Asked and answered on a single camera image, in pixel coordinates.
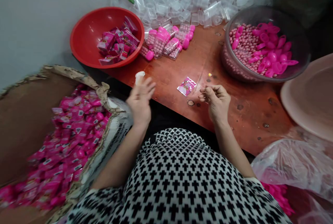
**plastic bag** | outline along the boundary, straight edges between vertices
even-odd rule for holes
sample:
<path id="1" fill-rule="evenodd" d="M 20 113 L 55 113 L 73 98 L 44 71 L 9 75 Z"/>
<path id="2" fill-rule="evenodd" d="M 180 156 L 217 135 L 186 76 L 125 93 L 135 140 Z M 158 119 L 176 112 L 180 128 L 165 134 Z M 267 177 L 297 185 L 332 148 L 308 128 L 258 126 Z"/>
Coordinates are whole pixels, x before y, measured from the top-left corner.
<path id="1" fill-rule="evenodd" d="M 333 212 L 326 211 L 312 197 L 310 198 L 311 211 L 298 219 L 298 224 L 329 224 L 333 223 Z"/>
<path id="2" fill-rule="evenodd" d="M 333 159 L 325 154 L 326 145 L 282 139 L 267 146 L 251 166 L 261 182 L 310 190 L 333 203 Z"/>

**candy tube with pink cap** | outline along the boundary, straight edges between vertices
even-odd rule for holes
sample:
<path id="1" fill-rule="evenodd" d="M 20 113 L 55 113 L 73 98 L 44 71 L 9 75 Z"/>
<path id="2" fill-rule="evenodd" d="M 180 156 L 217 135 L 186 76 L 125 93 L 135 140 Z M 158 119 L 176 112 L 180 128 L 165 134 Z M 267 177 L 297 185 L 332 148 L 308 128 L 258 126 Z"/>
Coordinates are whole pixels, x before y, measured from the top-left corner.
<path id="1" fill-rule="evenodd" d="M 142 46 L 140 49 L 140 54 L 144 56 L 148 61 L 152 60 L 154 57 L 154 53 L 148 50 L 146 47 Z"/>
<path id="2" fill-rule="evenodd" d="M 184 50 L 186 50 L 190 44 L 190 36 L 188 34 L 186 34 L 185 32 L 177 32 L 174 36 L 175 38 L 177 38 L 181 44 L 181 46 L 183 47 Z"/>
<path id="3" fill-rule="evenodd" d="M 148 45 L 148 48 L 151 50 L 154 47 L 155 38 L 156 38 L 157 31 L 156 30 L 150 30 L 148 32 L 148 38 L 146 40 L 146 43 Z"/>
<path id="4" fill-rule="evenodd" d="M 174 37 L 174 35 L 176 34 L 177 31 L 179 31 L 179 29 L 176 26 L 173 26 L 168 30 L 171 37 Z"/>
<path id="5" fill-rule="evenodd" d="M 195 26 L 194 25 L 190 25 L 190 24 L 186 24 L 186 23 L 181 23 L 180 27 L 179 27 L 180 31 L 191 31 L 194 32 L 195 30 Z"/>
<path id="6" fill-rule="evenodd" d="M 153 51 L 156 55 L 154 57 L 155 59 L 161 57 L 166 39 L 167 38 L 163 33 L 159 32 L 156 34 L 155 43 L 154 43 L 154 47 L 153 47 Z"/>
<path id="7" fill-rule="evenodd" d="M 177 38 L 171 39 L 164 47 L 166 54 L 169 54 L 173 49 L 175 49 L 180 44 Z"/>
<path id="8" fill-rule="evenodd" d="M 176 58 L 178 57 L 179 53 L 181 52 L 181 50 L 183 49 L 183 47 L 181 46 L 181 44 L 179 44 L 170 54 L 169 57 L 173 60 L 176 60 Z"/>

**black and white patterned shirt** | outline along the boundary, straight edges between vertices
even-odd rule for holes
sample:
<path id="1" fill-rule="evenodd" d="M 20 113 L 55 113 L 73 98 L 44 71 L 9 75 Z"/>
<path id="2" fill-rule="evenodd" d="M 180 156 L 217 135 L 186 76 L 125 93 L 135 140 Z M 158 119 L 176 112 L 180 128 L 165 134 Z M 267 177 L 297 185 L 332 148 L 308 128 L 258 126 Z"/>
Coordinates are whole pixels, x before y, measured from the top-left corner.
<path id="1" fill-rule="evenodd" d="M 244 178 L 200 136 L 172 128 L 143 144 L 124 186 L 90 190 L 67 223 L 291 221 L 257 179 Z"/>

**clear plastic container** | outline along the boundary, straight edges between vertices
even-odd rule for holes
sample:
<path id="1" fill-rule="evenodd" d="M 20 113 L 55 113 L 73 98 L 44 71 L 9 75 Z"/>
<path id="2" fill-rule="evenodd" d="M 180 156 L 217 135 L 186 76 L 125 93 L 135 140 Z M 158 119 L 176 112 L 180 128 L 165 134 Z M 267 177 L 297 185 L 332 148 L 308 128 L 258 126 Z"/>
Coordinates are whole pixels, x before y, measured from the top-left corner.
<path id="1" fill-rule="evenodd" d="M 288 66 L 283 74 L 274 78 L 262 76 L 248 69 L 236 57 L 232 51 L 229 41 L 229 32 L 236 28 L 237 25 L 251 24 L 258 25 L 259 23 L 272 22 L 273 25 L 280 27 L 279 35 L 286 35 L 287 40 L 292 42 L 292 57 L 299 63 L 294 66 Z M 279 83 L 293 79 L 300 75 L 308 66 L 311 58 L 308 39 L 305 36 L 304 29 L 301 25 L 290 18 L 286 14 L 267 6 L 258 6 L 246 8 L 238 12 L 227 24 L 225 30 L 225 42 L 221 54 L 222 63 L 227 72 L 234 78 L 244 82 L 273 82 Z"/>

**clear plastic tube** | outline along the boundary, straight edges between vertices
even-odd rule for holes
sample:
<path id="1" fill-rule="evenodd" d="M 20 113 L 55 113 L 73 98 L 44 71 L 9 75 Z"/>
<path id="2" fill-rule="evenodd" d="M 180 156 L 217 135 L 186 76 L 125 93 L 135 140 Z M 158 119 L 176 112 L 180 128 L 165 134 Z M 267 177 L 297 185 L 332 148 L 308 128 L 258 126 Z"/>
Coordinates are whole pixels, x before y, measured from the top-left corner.
<path id="1" fill-rule="evenodd" d="M 173 60 L 176 60 L 179 53 L 182 51 L 182 46 L 179 44 L 170 54 L 169 57 Z"/>

